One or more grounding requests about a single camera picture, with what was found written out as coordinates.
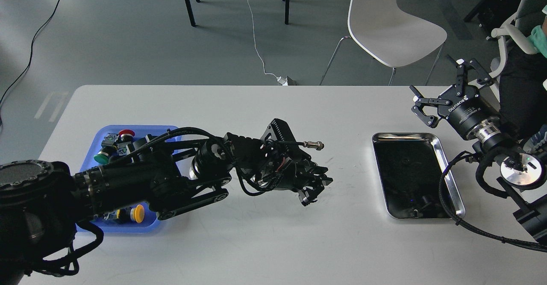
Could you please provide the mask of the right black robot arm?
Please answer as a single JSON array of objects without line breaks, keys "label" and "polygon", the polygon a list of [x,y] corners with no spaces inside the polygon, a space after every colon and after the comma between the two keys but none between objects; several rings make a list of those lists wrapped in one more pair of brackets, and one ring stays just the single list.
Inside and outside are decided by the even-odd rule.
[{"label": "right black robot arm", "polygon": [[514,131],[502,124],[500,113],[481,96],[480,88],[469,84],[470,70],[478,73],[476,82],[483,88],[494,84],[494,73],[487,72],[476,60],[459,59],[454,61],[454,65],[457,67],[455,84],[436,98],[426,98],[416,87],[410,86],[415,94],[412,111],[425,125],[433,129],[440,119],[444,119],[463,140],[475,140],[474,153],[460,152],[448,163],[440,181],[444,181],[457,162],[477,162],[475,178],[479,186],[491,195],[510,198],[516,203],[518,210],[514,212],[514,218],[533,241],[504,238],[469,224],[456,214],[455,208],[447,205],[442,189],[438,191],[440,203],[456,225],[475,234],[504,244],[546,252],[546,196],[532,202],[521,196],[524,190],[545,186],[546,153],[526,153],[515,139]]}]

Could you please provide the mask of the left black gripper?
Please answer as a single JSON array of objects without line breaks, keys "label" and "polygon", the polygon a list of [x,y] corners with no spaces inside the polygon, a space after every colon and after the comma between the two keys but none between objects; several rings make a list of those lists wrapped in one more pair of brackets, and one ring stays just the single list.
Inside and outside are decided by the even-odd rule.
[{"label": "left black gripper", "polygon": [[323,186],[333,182],[328,168],[312,161],[303,148],[324,149],[321,141],[297,141],[282,119],[273,119],[262,137],[250,138],[232,133],[224,136],[235,163],[245,180],[256,190],[291,190],[299,200],[308,197],[317,201]]}]

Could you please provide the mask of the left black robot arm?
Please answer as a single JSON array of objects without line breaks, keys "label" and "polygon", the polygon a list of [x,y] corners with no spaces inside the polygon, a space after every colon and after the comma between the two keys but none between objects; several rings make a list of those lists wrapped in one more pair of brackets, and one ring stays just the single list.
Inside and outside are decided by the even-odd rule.
[{"label": "left black robot arm", "polygon": [[148,203],[166,220],[225,199],[235,170],[240,185],[258,196],[296,192],[314,203],[332,182],[328,168],[312,161],[289,125],[273,119],[260,138],[223,137],[182,127],[133,140],[122,131],[96,156],[98,166],[71,174],[61,161],[13,161],[1,165],[1,283],[17,285],[33,272],[56,277],[79,272],[78,259],[104,238],[94,217]]}]

